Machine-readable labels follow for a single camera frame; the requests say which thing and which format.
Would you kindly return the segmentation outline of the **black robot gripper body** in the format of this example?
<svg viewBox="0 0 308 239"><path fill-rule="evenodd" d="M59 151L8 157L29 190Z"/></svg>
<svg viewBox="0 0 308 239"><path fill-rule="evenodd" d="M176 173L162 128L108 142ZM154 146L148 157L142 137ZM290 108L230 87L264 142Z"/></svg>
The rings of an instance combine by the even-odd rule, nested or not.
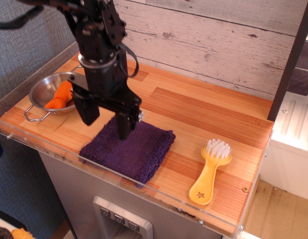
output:
<svg viewBox="0 0 308 239"><path fill-rule="evenodd" d="M127 85L130 76L125 63L103 69L85 68L85 71L84 76L72 73L68 77L73 85L73 97L129 117L142 116L139 108L142 100Z"/></svg>

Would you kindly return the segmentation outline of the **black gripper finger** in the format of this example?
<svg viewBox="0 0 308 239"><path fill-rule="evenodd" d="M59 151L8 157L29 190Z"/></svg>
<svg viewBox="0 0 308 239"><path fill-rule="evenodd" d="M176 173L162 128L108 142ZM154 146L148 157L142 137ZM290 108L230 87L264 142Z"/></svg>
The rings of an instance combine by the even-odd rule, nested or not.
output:
<svg viewBox="0 0 308 239"><path fill-rule="evenodd" d="M91 125L99 116L99 106L91 97L84 97L73 93L75 107L86 125Z"/></svg>
<svg viewBox="0 0 308 239"><path fill-rule="evenodd" d="M121 140L128 138L128 135L135 129L136 124L141 121L141 110L139 106L127 107L117 113L118 135Z"/></svg>

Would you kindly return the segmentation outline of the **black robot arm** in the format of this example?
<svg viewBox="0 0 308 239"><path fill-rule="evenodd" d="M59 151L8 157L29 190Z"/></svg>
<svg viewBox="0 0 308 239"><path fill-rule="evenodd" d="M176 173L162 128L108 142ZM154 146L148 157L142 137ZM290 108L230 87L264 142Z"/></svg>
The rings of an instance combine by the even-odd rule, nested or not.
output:
<svg viewBox="0 0 308 239"><path fill-rule="evenodd" d="M72 96L82 121L91 125L99 107L115 113L118 135L127 139L141 120L142 100L128 87L126 54L134 53L123 44L126 23L111 0L25 0L28 5L47 5L66 18L79 47L79 62L85 77L72 76Z"/></svg>

